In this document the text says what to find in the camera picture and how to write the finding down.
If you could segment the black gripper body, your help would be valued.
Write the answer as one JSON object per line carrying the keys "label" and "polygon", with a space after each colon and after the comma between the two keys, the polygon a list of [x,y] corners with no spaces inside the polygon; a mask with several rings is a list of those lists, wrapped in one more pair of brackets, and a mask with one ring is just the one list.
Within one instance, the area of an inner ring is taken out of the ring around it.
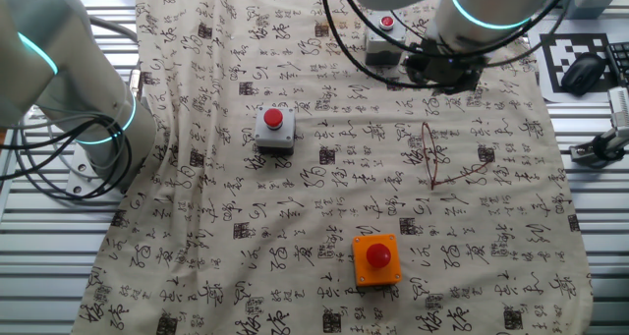
{"label": "black gripper body", "polygon": [[454,58],[412,54],[405,59],[408,78],[415,84],[433,87],[448,80],[455,84],[462,79],[479,80],[485,65],[485,55]]}

